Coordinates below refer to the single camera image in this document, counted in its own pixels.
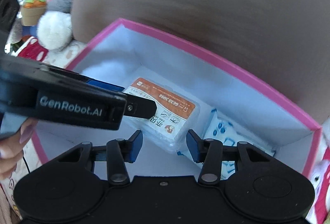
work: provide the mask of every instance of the packaged item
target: packaged item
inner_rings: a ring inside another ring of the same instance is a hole
[[[227,117],[219,117],[217,110],[213,109],[211,111],[210,120],[206,124],[204,133],[202,134],[202,138],[220,140],[224,146],[236,146],[237,142],[245,141],[261,149],[265,153],[274,156],[275,149],[272,146],[263,141],[254,141],[253,138],[249,138],[248,136],[238,132],[236,127],[237,129],[242,129],[242,127],[239,127],[237,123],[233,123]],[[193,161],[189,150],[179,152],[178,155],[184,155]],[[223,161],[221,168],[221,180],[228,179],[233,173],[235,173],[235,162]]]
[[[138,78],[124,92],[156,102],[157,111],[151,119],[129,120],[156,145],[171,153],[178,151],[188,130],[197,120],[198,104],[143,78]]]

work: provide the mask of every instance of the white package with blue print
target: white package with blue print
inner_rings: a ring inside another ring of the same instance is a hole
[[[202,134],[202,139],[212,138],[220,140],[224,146],[236,146],[237,142],[245,141],[256,146],[267,154],[274,156],[275,149],[272,146],[268,145],[261,139],[251,138],[252,136],[252,134],[249,135],[249,131],[244,130],[239,124],[218,112],[217,109],[213,109],[211,111],[210,120],[206,124],[205,130]],[[193,161],[188,150],[180,152],[179,155],[184,155]],[[228,179],[233,173],[235,173],[235,162],[223,161],[221,179]]]

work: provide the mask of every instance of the fingernail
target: fingernail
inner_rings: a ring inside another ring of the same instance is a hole
[[[26,140],[28,140],[33,135],[33,131],[34,131],[34,125],[33,124],[27,126],[24,129],[24,132],[21,135],[19,143],[23,144]]]

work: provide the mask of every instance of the finger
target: finger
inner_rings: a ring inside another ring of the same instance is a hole
[[[28,118],[13,136],[0,141],[0,159],[11,159],[20,153],[34,133],[37,120]]]
[[[11,171],[17,162],[23,158],[23,151],[18,153],[15,157],[11,159],[1,159],[0,160],[0,174],[4,174],[8,171]]]
[[[5,172],[3,174],[0,174],[0,181],[1,180],[4,180],[6,178],[10,178],[12,176],[13,172],[16,170],[16,168],[17,168],[17,164],[15,165],[15,167],[13,167],[12,169],[10,169],[10,171],[7,171],[7,172]]]
[[[28,118],[21,126],[21,138],[19,140],[20,144],[27,142],[34,133],[34,128],[36,127],[38,120],[35,118]]]

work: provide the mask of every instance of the black handheld device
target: black handheld device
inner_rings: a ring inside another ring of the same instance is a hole
[[[40,62],[0,55],[0,112],[109,130],[118,130],[124,115],[148,119],[155,114],[153,100],[95,86],[100,84],[105,83]]]
[[[19,12],[17,0],[0,0],[0,54],[4,54],[10,30]]]

